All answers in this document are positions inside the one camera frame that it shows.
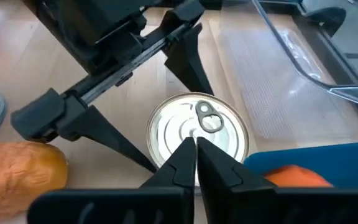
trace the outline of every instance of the wooden surface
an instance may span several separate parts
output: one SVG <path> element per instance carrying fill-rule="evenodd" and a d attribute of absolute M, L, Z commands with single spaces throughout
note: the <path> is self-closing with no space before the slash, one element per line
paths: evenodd
<path fill-rule="evenodd" d="M 148 24 L 144 32 L 159 25 L 163 13 L 164 9 L 151 9 L 147 13 Z M 291 21 L 285 20 L 277 19 L 292 26 Z M 250 137 L 249 154 L 310 144 L 358 141 L 356 136 L 300 144 L 294 141 L 275 142 L 255 136 L 232 75 L 234 72 L 219 46 L 219 12 L 206 12 L 201 22 L 203 31 L 200 34 L 199 52 L 204 69 L 216 96 L 235 107 L 246 122 Z M 164 55 L 157 54 L 139 67 L 129 81 L 119 88 L 110 89 L 93 103 L 147 156 L 146 124 L 153 109 L 171 96 L 188 92 L 163 66 L 164 61 Z M 0 92 L 8 107 L 8 114 L 0 127 L 0 142 L 22 140 L 10 125 L 9 115 L 12 111 L 25 106 L 50 87 L 62 92 L 85 75 L 85 71 L 21 1 L 0 0 Z M 358 121 L 357 115 L 351 119 Z M 69 161 L 69 188 L 136 188 L 151 176 L 149 171 L 113 150 L 85 138 L 75 142 L 57 138 L 52 144 L 64 151 Z M 195 204 L 195 223 L 206 223 L 200 197 L 196 198 Z M 19 215 L 5 223 L 24 223 L 24 220 L 24 216 Z"/>

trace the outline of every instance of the orange object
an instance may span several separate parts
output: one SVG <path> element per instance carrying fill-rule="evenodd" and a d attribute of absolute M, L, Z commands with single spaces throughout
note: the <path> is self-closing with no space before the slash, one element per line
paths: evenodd
<path fill-rule="evenodd" d="M 63 188 L 67 175 L 65 156 L 54 146 L 0 144 L 0 220 L 27 210 L 40 194 Z"/>
<path fill-rule="evenodd" d="M 296 165 L 273 170 L 265 178 L 279 187 L 332 187 L 317 173 Z"/>

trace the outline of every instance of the transparent lid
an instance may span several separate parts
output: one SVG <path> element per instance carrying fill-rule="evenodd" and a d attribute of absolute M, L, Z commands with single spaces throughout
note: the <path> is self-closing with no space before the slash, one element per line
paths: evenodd
<path fill-rule="evenodd" d="M 209 17 L 227 91 L 258 151 L 358 142 L 358 69 L 331 37 L 344 32 L 344 15 L 224 0 L 219 19 Z"/>

